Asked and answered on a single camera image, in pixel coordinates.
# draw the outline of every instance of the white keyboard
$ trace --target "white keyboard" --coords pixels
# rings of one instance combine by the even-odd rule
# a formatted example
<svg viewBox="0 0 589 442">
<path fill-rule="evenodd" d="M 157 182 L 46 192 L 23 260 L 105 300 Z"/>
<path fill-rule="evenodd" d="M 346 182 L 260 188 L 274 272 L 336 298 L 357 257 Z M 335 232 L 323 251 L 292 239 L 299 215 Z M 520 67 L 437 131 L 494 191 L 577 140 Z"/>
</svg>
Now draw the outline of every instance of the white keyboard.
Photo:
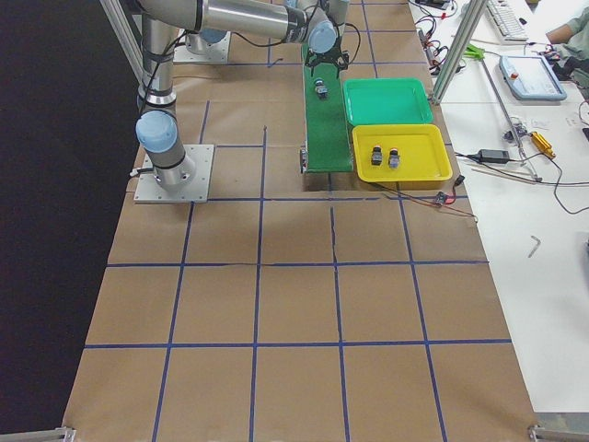
<svg viewBox="0 0 589 442">
<path fill-rule="evenodd" d="M 499 31 L 502 44 L 524 44 L 528 37 L 507 0 L 487 0 L 487 17 Z"/>
</svg>

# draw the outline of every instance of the dark background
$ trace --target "dark background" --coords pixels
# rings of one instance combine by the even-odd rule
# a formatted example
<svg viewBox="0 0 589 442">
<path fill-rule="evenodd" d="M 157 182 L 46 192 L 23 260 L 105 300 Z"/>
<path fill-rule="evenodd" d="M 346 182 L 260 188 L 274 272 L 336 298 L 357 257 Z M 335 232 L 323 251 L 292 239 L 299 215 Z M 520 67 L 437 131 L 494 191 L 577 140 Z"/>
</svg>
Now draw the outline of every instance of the dark background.
<svg viewBox="0 0 589 442">
<path fill-rule="evenodd" d="M 61 426 L 137 149 L 98 0 L 0 0 L 0 434 Z"/>
</svg>

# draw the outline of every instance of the sleeve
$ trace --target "sleeve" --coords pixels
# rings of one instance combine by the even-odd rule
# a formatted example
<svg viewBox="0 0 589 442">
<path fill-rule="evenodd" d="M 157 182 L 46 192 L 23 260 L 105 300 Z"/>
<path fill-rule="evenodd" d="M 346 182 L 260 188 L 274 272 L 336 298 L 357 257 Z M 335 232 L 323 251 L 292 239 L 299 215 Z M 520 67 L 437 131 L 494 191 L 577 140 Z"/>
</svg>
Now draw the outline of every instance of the sleeve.
<svg viewBox="0 0 589 442">
<path fill-rule="evenodd" d="M 587 25 L 587 23 L 589 22 L 589 7 L 586 7 L 583 10 L 583 13 L 577 17 L 577 18 L 573 18 L 572 20 L 570 20 L 567 25 L 569 25 L 569 28 L 571 28 L 572 30 L 572 34 L 576 34 L 578 32 L 581 32 L 583 30 L 583 28 Z"/>
</svg>

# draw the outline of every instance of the power adapter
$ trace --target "power adapter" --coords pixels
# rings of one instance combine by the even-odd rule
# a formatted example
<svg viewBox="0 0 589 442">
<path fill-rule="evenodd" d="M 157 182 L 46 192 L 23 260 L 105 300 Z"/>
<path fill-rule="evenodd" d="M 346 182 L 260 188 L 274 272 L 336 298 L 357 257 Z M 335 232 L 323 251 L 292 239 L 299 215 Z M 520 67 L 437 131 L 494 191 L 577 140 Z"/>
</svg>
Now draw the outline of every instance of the power adapter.
<svg viewBox="0 0 589 442">
<path fill-rule="evenodd" d="M 506 150 L 481 149 L 476 154 L 467 155 L 467 158 L 478 163 L 507 164 L 511 161 Z"/>
</svg>

